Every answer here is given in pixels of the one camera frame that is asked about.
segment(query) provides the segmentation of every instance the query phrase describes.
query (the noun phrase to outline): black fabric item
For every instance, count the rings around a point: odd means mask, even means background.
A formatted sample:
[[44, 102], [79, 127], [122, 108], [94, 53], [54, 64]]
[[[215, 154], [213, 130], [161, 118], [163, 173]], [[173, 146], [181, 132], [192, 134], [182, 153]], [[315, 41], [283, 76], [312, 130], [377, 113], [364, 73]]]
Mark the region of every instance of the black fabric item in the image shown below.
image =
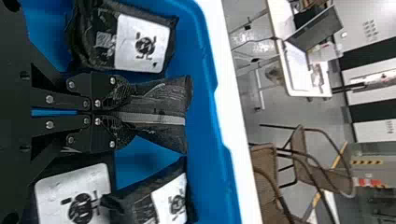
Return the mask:
[[[146, 10], [127, 6], [110, 0], [76, 0], [74, 14], [66, 28], [66, 39], [74, 61], [69, 70], [84, 67], [96, 70], [115, 70], [115, 50], [117, 41], [118, 19], [120, 15], [150, 21], [170, 28], [168, 48], [165, 53], [163, 71], [175, 53], [177, 17], [165, 18]], [[152, 37], [142, 38], [149, 43]], [[155, 48], [146, 50], [150, 55]]]
[[115, 76], [116, 87], [103, 101], [102, 125], [117, 138], [117, 149], [136, 135], [187, 153], [185, 118], [193, 95], [190, 77], [130, 84]]
[[114, 164], [114, 152], [106, 152], [101, 154], [77, 154], [75, 156], [61, 157], [55, 159], [49, 166], [41, 173], [41, 175], [29, 186], [30, 196], [25, 205], [21, 224], [38, 224], [38, 213], [35, 200], [35, 183], [41, 179], [68, 173], [95, 164], [105, 163], [108, 169], [110, 178], [111, 191], [116, 190], [116, 176]]
[[110, 209], [112, 212], [112, 222], [119, 224], [145, 224], [145, 223], [165, 223], [165, 220], [159, 220], [159, 209], [165, 209], [171, 214], [178, 212], [179, 216], [183, 213], [187, 215], [187, 223], [198, 221], [195, 208], [191, 199], [190, 187], [187, 183], [184, 191], [184, 197], [172, 195], [174, 201], [179, 199], [184, 206], [173, 206], [169, 203], [167, 207], [159, 206], [152, 197], [152, 192], [158, 190], [183, 174], [186, 174], [187, 158], [182, 157], [177, 162], [169, 165], [159, 173], [137, 182], [129, 187], [120, 189], [101, 199], [101, 205]]

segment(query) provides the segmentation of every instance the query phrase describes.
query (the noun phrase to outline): white label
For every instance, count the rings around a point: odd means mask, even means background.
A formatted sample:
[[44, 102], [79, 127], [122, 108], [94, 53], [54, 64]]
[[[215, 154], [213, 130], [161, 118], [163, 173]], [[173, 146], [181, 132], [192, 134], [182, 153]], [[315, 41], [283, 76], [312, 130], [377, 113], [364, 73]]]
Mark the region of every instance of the white label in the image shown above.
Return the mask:
[[117, 25], [115, 68], [160, 73], [169, 35], [169, 27], [121, 14]]
[[151, 193], [151, 199], [157, 208], [159, 224], [184, 224], [187, 222], [186, 186], [186, 174], [182, 174]]
[[40, 224], [110, 223], [108, 210], [99, 206], [110, 192], [104, 163], [42, 179], [35, 184]]

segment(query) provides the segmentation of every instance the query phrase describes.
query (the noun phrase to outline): reflective strip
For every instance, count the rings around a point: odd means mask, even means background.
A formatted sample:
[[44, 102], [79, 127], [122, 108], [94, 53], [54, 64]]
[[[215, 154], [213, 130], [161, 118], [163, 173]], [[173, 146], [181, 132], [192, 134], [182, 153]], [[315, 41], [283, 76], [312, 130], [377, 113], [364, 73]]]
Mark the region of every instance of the reflective strip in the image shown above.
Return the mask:
[[155, 123], [183, 126], [186, 125], [186, 119], [176, 116], [118, 112], [117, 117], [119, 117], [122, 122], [127, 123]]

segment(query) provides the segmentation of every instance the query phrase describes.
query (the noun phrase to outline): printed logo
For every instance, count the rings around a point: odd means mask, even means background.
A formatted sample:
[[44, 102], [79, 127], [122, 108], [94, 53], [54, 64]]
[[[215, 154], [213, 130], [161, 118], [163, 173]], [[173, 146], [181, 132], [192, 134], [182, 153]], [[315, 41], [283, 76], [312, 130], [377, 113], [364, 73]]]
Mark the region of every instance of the printed logo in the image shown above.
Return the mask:
[[175, 221], [179, 215], [186, 212], [185, 201], [185, 193], [183, 189], [180, 189], [180, 194], [175, 196], [174, 198], [169, 197], [169, 210], [170, 213], [174, 216], [172, 218], [173, 221]]
[[68, 218], [76, 224], [88, 224], [93, 218], [93, 210], [96, 210], [97, 216], [100, 216], [99, 206], [93, 205], [98, 203], [98, 196], [96, 190], [93, 192], [95, 199], [87, 193], [81, 193], [72, 202], [72, 198], [64, 199], [61, 205], [70, 204], [68, 211]]
[[141, 38], [140, 32], [136, 33], [136, 45], [134, 46], [137, 52], [141, 53], [141, 55], [137, 55], [136, 59], [144, 59], [151, 61], [152, 58], [149, 55], [153, 54], [155, 51], [155, 43], [157, 42], [157, 36], [154, 36], [152, 39], [149, 37]]

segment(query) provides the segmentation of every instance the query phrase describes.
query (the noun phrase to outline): blue plastic bin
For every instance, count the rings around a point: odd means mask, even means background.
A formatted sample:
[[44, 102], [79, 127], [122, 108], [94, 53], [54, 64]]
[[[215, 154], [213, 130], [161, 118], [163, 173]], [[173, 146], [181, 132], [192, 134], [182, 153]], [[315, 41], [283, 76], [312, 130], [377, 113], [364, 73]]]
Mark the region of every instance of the blue plastic bin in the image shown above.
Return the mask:
[[[220, 131], [219, 111], [216, 104], [215, 90], [218, 86], [220, 64], [213, 58], [213, 50], [209, 39], [207, 21], [202, 6], [197, 2], [206, 0], [125, 0], [123, 3], [149, 9], [161, 15], [179, 16], [177, 26], [177, 50], [167, 71], [167, 77], [190, 75], [194, 81], [194, 96], [190, 110], [187, 115], [187, 136], [190, 145], [188, 176], [191, 183], [193, 199], [200, 218], [199, 223], [247, 223], [251, 214], [257, 214], [258, 204], [255, 187], [252, 182], [251, 163], [249, 161], [247, 140], [243, 127], [240, 101], [237, 95], [235, 75], [233, 72], [231, 52], [228, 39], [225, 47], [216, 45], [217, 51], [225, 50], [230, 71], [230, 82], [225, 85], [233, 94], [232, 100], [227, 104], [229, 108], [223, 108], [224, 116], [233, 116], [234, 124], [223, 121], [224, 125], [233, 125], [235, 136], [228, 136], [229, 141], [236, 141], [241, 151], [235, 151], [239, 155], [233, 158], [233, 154], [223, 142], [223, 134]], [[64, 39], [64, 28], [66, 18], [71, 15], [72, 0], [22, 0], [24, 13], [26, 15], [30, 39], [46, 55], [59, 71], [65, 71], [71, 60]], [[213, 4], [218, 11], [212, 11], [211, 17], [221, 21], [219, 35], [225, 35], [225, 22], [221, 2]], [[135, 76], [133, 73], [123, 73], [131, 81], [146, 81], [155, 76]], [[127, 148], [118, 151], [116, 155], [117, 187], [123, 188], [134, 182], [152, 175], [163, 167], [176, 161], [180, 155], [171, 150], [151, 144], [141, 138], [136, 138]], [[235, 161], [239, 164], [239, 184], [235, 185], [234, 169]], [[251, 203], [245, 207], [245, 213], [241, 213], [239, 201], [245, 200], [244, 204]]]

